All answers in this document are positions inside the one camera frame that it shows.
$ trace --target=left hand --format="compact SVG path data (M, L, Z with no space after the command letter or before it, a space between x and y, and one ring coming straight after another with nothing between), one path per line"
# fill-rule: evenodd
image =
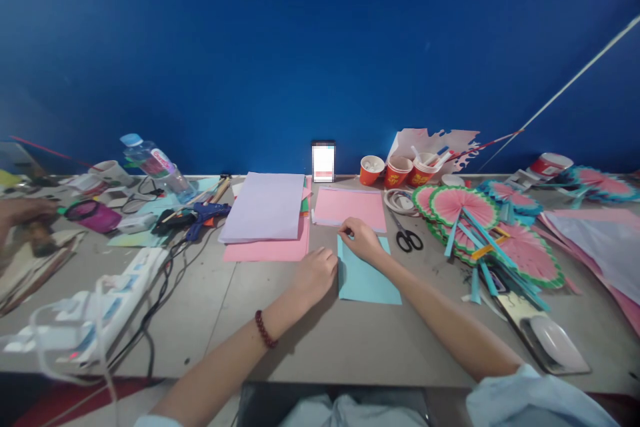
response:
M296 266L289 291L308 310L329 291L337 269L338 257L331 249L309 252Z
M49 219L56 214L58 205L47 199L0 200L0 221L11 227L42 217Z

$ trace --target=plastic water bottle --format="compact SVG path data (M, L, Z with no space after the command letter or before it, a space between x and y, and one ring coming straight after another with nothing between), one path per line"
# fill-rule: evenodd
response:
M125 157L141 168L160 188L175 194L180 203L195 197L196 191L171 160L151 140L142 140L137 133L120 137Z

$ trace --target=phone screen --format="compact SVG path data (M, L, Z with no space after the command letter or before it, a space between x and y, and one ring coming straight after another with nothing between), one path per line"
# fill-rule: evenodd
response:
M335 142L318 141L311 144L311 164L314 182L335 181Z

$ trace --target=black scissors handle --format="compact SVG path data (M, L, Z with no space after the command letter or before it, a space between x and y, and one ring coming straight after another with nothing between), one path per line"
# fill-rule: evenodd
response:
M414 234L411 230L405 230L404 233L398 231L395 236L395 241L398 243L398 247L400 247L400 250L407 253L411 252L414 249L422 250L424 247L424 244L422 243L422 240L420 240L420 237Z

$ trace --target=white power strip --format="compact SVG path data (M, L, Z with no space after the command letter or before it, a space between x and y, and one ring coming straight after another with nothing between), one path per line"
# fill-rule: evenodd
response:
M121 275L110 279L114 287L104 294L102 302L103 341L107 350L151 286L167 254L161 248L144 248ZM39 339L44 350L66 351L56 362L88 366L99 359L94 322L97 298L94 292L83 291L76 293L73 300L73 308L60 311L49 325L38 325ZM27 326L4 351L19 354L32 352L35 347L33 331Z

